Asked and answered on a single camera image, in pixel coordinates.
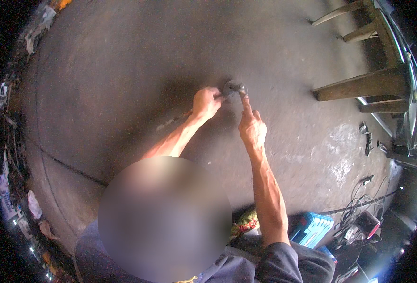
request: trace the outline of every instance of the stool leg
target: stool leg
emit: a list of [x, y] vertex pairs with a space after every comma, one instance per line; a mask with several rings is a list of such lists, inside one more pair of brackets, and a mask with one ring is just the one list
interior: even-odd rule
[[361, 96], [405, 97], [407, 85], [403, 68], [383, 69], [313, 90], [318, 101]]
[[363, 27], [360, 27], [355, 31], [352, 31], [351, 33], [344, 36], [343, 39], [345, 42], [355, 42], [377, 36], [378, 34], [376, 32], [376, 25], [374, 22], [372, 22]]
[[408, 111], [408, 102], [401, 100], [360, 105], [359, 111], [361, 113], [405, 113]]
[[349, 3], [345, 6], [342, 6], [338, 9], [334, 10], [333, 12], [321, 17], [320, 19], [314, 21], [312, 23], [312, 25], [313, 26], [319, 25], [319, 24], [321, 24], [323, 22], [326, 22], [327, 20], [330, 20], [334, 17], [337, 17], [339, 15], [342, 15], [342, 14], [345, 14], [345, 13], [348, 13], [348, 12], [353, 12], [355, 10], [358, 10], [358, 9], [361, 9], [361, 8], [364, 8], [364, 7], [365, 6], [364, 6], [363, 1], [362, 0], [357, 0], [355, 2], [352, 2], [352, 3]]

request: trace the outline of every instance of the blue toolbox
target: blue toolbox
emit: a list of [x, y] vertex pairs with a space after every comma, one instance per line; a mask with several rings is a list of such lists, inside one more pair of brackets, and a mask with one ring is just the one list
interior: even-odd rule
[[305, 212], [293, 230], [290, 240], [313, 249], [328, 233], [334, 221], [331, 217]]

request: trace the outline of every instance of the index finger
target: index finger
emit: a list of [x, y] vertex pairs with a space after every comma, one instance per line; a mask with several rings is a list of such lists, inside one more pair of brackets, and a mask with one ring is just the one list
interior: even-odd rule
[[245, 110], [245, 114], [248, 116], [252, 116], [252, 108], [249, 104], [249, 96], [241, 96], [241, 102], [243, 104], [243, 109]]

